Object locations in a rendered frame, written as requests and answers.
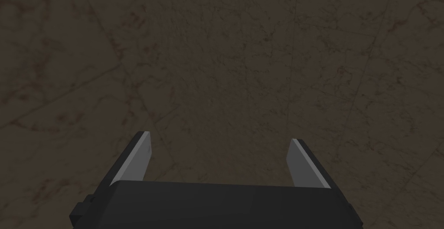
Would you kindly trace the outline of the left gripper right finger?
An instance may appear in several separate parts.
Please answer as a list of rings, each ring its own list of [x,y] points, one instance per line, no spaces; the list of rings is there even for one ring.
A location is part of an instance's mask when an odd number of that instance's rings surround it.
[[[291,139],[286,161],[294,186],[328,189],[338,188],[303,140]]]

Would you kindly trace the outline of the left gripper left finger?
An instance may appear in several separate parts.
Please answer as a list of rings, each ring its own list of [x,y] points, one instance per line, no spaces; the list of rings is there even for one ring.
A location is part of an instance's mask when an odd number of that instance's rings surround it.
[[[137,132],[101,180],[101,189],[119,180],[142,181],[151,155],[150,132]]]

